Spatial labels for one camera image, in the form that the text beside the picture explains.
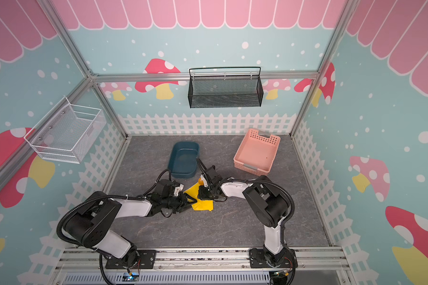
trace black wire basket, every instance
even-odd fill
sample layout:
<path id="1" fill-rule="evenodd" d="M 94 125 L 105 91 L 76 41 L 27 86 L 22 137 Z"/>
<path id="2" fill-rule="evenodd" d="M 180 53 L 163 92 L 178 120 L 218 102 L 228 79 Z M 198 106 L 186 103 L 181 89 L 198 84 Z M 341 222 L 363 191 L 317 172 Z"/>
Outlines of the black wire basket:
<path id="1" fill-rule="evenodd" d="M 263 87 L 260 67 L 191 68 L 190 108 L 260 107 Z"/>

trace wall-mounted basket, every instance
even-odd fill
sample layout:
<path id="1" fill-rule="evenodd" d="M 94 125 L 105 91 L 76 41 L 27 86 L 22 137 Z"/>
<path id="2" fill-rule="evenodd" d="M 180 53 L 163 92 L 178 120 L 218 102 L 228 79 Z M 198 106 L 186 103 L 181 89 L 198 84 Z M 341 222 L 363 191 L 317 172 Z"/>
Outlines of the wall-mounted basket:
<path id="1" fill-rule="evenodd" d="M 263 87 L 260 67 L 191 68 L 190 108 L 259 107 Z"/>
<path id="2" fill-rule="evenodd" d="M 60 108 L 47 123 L 33 134 L 32 128 L 24 139 L 45 160 L 81 163 L 106 125 L 102 109 L 71 104 Z"/>

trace white picket fence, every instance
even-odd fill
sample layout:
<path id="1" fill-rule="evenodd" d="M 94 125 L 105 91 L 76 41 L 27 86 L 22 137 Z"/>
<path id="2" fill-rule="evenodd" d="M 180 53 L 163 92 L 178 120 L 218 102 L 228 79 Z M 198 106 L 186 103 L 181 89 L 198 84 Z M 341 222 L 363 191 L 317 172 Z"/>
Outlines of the white picket fence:
<path id="1" fill-rule="evenodd" d="M 65 195 L 67 199 L 65 206 L 57 208 L 60 214 L 58 220 L 74 205 L 85 201 L 93 192 L 102 190 L 102 185 L 123 141 L 113 124 L 108 124 L 108 129 L 103 130 L 103 135 L 100 138 L 100 145 L 95 145 L 95 152 L 88 154 L 91 161 L 84 163 L 85 171 L 78 173 L 80 179 L 79 182 L 73 183 L 73 193 Z M 32 265 L 28 272 L 17 276 L 21 285 L 47 284 L 65 247 L 72 246 L 57 237 L 58 220 L 49 222 L 51 233 L 48 236 L 40 237 L 42 244 L 40 252 L 29 256 Z"/>
<path id="2" fill-rule="evenodd" d="M 164 115 L 160 117 L 155 115 L 150 117 L 122 117 L 119 115 L 120 122 L 129 134 L 137 135 L 149 135 L 149 134 L 243 134 L 249 128 L 257 128 L 262 131 L 274 134 L 285 134 L 289 133 L 295 120 L 296 114 L 288 117 L 284 114 L 279 117 L 278 114 L 269 116 L 268 114 L 263 117 L 260 114 L 251 116 L 223 116 L 220 114 L 218 117 L 214 117 L 213 114 L 206 117 L 201 114 L 200 117 L 192 116 L 187 117 L 183 114 L 181 117 L 173 115 L 169 117 Z"/>
<path id="3" fill-rule="evenodd" d="M 340 193 L 333 188 L 335 181 L 329 179 L 330 171 L 324 168 L 325 161 L 320 160 L 320 151 L 316 150 L 317 144 L 312 141 L 313 136 L 309 135 L 310 128 L 306 127 L 306 123 L 304 120 L 301 122 L 294 139 L 315 202 L 328 225 L 326 228 L 328 234 L 335 241 L 335 245 L 344 248 L 357 284 L 377 285 L 379 274 L 368 266 L 369 253 L 360 249 L 358 242 L 361 236 L 353 232 L 351 228 L 353 220 L 345 216 L 346 206 L 339 202 Z"/>

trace mounting plate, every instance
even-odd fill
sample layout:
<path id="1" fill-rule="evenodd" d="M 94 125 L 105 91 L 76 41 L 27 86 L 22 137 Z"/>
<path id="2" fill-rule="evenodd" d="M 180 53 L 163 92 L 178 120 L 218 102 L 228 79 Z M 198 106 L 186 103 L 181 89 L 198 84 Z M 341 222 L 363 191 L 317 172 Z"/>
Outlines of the mounting plate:
<path id="1" fill-rule="evenodd" d="M 152 269 L 154 267 L 154 262 L 156 260 L 156 251 L 155 250 L 138 250 L 140 254 L 140 269 Z M 106 269 L 124 269 L 124 267 L 120 265 L 114 264 L 111 260 L 106 261 Z"/>
<path id="2" fill-rule="evenodd" d="M 282 256 L 281 259 L 288 258 L 292 261 L 293 266 L 295 268 L 298 267 L 298 262 L 296 259 L 295 251 L 293 249 L 290 249 L 290 251 L 286 251 L 284 256 Z M 270 265 L 265 259 L 265 253 L 263 249 L 257 249 L 257 248 L 251 248 L 249 250 L 249 258 L 251 262 L 251 268 L 269 268 Z M 280 265 L 276 266 L 275 268 L 290 268 L 290 262 L 285 259 L 284 262 L 282 262 Z"/>

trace floor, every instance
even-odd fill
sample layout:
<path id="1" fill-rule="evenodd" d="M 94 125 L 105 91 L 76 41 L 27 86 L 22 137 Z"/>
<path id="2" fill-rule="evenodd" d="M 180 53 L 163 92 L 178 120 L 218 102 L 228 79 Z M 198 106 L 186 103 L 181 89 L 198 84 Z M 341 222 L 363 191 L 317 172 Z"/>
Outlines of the floor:
<path id="1" fill-rule="evenodd" d="M 233 157 L 243 135 L 134 136 L 114 179 L 110 194 L 144 193 L 168 165 L 173 145 L 190 140 L 200 145 L 200 159 L 209 167 L 216 165 L 222 177 L 256 178 L 234 168 Z M 185 189 L 200 177 L 198 170 L 191 179 L 177 179 Z M 285 241 L 291 246 L 327 246 L 328 241 L 314 200 L 304 178 L 289 135 L 281 136 L 279 149 L 268 177 L 284 187 L 295 201 L 295 214 L 286 224 Z M 241 198 L 215 202 L 214 210 L 191 209 L 165 218 L 126 217 L 114 220 L 113 231 L 138 247 L 220 247 L 262 246 L 263 225 Z"/>

